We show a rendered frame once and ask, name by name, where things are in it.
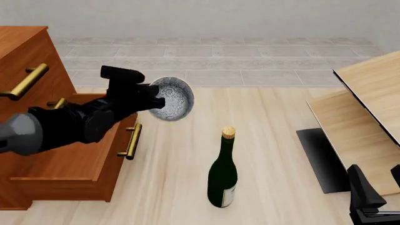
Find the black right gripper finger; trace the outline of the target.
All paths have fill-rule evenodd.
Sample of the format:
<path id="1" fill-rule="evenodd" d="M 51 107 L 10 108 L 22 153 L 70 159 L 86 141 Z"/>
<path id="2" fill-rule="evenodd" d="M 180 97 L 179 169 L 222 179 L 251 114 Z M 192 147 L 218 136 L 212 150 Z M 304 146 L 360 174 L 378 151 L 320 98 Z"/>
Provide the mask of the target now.
<path id="1" fill-rule="evenodd" d="M 357 164 L 350 166 L 347 174 L 351 189 L 349 209 L 377 209 L 387 204 L 386 200 L 370 185 Z"/>
<path id="2" fill-rule="evenodd" d="M 391 174 L 397 185 L 400 187 L 400 164 L 397 164 L 391 169 Z"/>

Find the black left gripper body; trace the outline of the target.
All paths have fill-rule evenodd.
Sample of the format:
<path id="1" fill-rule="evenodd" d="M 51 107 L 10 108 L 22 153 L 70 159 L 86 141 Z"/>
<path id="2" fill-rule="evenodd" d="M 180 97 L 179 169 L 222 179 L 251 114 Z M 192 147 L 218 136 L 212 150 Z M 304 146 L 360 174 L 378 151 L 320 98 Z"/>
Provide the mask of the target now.
<path id="1" fill-rule="evenodd" d="M 143 110 L 143 82 L 110 81 L 105 95 L 105 110 L 136 113 Z"/>

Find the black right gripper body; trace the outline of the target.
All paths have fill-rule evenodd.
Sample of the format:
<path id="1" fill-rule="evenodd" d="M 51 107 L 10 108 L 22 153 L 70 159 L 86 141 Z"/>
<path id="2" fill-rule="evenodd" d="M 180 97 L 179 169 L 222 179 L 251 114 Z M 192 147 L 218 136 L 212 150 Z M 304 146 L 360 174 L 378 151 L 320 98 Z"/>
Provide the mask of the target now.
<path id="1" fill-rule="evenodd" d="M 350 207 L 354 225 L 400 225 L 400 211 L 379 211 L 378 208 L 356 209 Z"/>

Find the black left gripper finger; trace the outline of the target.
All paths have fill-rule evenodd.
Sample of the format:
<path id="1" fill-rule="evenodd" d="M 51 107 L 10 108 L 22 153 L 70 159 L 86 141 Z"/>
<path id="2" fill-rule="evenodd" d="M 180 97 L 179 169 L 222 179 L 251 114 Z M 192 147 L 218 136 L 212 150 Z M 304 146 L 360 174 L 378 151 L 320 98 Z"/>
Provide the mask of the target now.
<path id="1" fill-rule="evenodd" d="M 138 94 L 144 98 L 155 98 L 159 93 L 158 85 L 138 84 Z"/>
<path id="2" fill-rule="evenodd" d="M 148 97 L 142 98 L 137 103 L 137 110 L 151 110 L 151 109 L 162 109 L 166 102 L 163 97 Z"/>

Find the black patterned bowl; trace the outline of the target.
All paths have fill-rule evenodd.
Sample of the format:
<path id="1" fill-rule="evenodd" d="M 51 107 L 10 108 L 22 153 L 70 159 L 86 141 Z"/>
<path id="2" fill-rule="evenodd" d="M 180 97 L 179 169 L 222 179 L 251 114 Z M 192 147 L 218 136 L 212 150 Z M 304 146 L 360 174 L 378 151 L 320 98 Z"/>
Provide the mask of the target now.
<path id="1" fill-rule="evenodd" d="M 155 80 L 150 86 L 158 86 L 157 98 L 165 99 L 161 109 L 151 109 L 149 113 L 162 121 L 178 121 L 185 118 L 194 106 L 194 94 L 190 85 L 178 77 L 166 76 Z"/>

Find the wooden cabinet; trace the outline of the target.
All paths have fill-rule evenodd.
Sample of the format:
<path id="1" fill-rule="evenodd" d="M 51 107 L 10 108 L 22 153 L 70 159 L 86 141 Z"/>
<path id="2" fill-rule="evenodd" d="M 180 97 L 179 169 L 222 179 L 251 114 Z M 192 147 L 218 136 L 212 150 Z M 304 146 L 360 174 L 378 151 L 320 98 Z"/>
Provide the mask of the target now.
<path id="1" fill-rule="evenodd" d="M 0 57 L 42 32 L 48 33 L 47 27 L 0 26 Z M 99 97 L 84 95 L 82 103 Z M 45 108 L 46 103 L 59 99 L 11 101 L 0 97 L 0 123 L 31 106 Z M 109 202 L 123 163 L 117 153 L 127 148 L 131 131 L 125 129 L 134 127 L 136 118 L 132 115 L 117 123 L 98 143 L 78 142 L 31 156 L 1 153 L 0 210 L 26 210 L 35 200 Z"/>

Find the closed wooden drawer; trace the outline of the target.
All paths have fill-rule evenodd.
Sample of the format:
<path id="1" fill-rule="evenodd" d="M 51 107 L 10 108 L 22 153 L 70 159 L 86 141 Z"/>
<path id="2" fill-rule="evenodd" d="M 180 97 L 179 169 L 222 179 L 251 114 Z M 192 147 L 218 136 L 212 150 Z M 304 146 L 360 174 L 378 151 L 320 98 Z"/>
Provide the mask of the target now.
<path id="1" fill-rule="evenodd" d="M 26 68 L 41 63 L 48 65 L 49 71 L 20 100 L 50 101 L 76 93 L 46 32 L 38 33 L 0 57 L 0 91 L 10 91 L 28 75 Z"/>
<path id="2" fill-rule="evenodd" d="M 32 107 L 29 109 L 30 112 L 40 112 L 45 114 L 77 114 L 80 112 L 84 112 L 83 103 L 85 95 L 81 93 L 72 94 L 69 97 L 65 98 L 67 104 L 62 108 L 58 109 L 49 109 L 49 108 L 41 108 L 41 107 Z"/>

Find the pale wooden wine rack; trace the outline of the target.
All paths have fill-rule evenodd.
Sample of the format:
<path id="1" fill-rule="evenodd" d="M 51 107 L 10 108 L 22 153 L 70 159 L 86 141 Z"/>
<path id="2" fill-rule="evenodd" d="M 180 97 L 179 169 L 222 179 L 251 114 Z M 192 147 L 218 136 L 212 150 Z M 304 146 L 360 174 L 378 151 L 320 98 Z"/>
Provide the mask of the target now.
<path id="1" fill-rule="evenodd" d="M 400 194 L 400 50 L 333 73 L 345 90 L 308 99 L 319 127 L 297 132 L 321 189 L 349 191 L 356 164 L 380 195 Z"/>

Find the open wooden drawer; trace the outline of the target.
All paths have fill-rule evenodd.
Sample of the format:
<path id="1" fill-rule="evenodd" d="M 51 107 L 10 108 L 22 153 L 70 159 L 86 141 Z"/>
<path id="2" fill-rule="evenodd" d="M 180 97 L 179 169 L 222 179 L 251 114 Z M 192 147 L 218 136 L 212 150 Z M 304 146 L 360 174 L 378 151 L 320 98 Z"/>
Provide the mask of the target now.
<path id="1" fill-rule="evenodd" d="M 133 144 L 138 95 L 74 94 L 58 108 L 0 102 L 0 210 L 34 200 L 109 202 Z"/>

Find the dark green wine bottle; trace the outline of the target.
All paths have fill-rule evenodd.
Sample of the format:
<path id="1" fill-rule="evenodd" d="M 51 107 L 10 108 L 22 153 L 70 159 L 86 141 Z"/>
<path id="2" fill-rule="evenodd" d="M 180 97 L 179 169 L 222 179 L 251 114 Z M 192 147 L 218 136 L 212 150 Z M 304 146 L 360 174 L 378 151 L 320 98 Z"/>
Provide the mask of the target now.
<path id="1" fill-rule="evenodd" d="M 234 200 L 238 172 L 233 161 L 236 130 L 232 126 L 222 129 L 219 155 L 213 162 L 207 180 L 207 198 L 217 208 L 226 208 Z"/>

